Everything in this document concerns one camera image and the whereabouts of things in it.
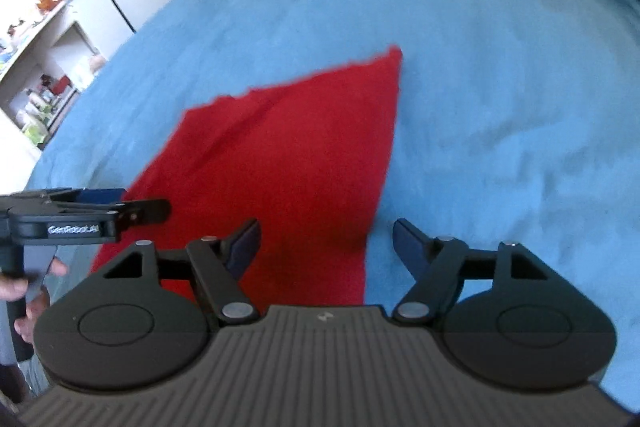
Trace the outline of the red knitted garment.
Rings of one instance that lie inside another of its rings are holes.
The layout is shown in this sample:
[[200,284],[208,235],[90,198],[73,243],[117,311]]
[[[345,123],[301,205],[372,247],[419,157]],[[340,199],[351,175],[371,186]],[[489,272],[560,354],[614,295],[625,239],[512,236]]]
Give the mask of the red knitted garment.
[[394,139],[401,50],[189,109],[128,188],[169,218],[129,229],[174,249],[256,219],[242,291],[272,305],[357,306]]

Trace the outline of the white shelf desk unit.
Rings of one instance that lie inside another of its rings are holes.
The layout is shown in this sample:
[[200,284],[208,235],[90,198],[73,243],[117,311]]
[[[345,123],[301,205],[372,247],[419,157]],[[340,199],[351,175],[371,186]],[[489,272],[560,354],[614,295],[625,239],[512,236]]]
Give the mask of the white shelf desk unit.
[[43,150],[101,64],[133,34],[113,0],[62,0],[1,66],[1,112],[10,129]]

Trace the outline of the blue bed sheet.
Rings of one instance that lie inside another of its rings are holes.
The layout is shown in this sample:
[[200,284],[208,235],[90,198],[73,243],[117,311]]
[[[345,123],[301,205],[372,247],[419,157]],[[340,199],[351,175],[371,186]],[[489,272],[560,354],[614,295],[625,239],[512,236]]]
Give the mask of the blue bed sheet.
[[618,334],[604,387],[639,405],[639,17],[620,0],[172,0],[102,70],[29,186],[123,187],[182,113],[221,95],[404,54],[364,298],[410,275],[407,218],[480,248],[523,243]]

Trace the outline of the orange plush on shelf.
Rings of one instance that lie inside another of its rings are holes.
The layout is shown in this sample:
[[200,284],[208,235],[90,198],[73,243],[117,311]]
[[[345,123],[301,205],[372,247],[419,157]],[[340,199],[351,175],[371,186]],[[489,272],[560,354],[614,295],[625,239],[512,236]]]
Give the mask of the orange plush on shelf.
[[37,0],[37,8],[41,14],[46,14],[55,9],[63,0]]

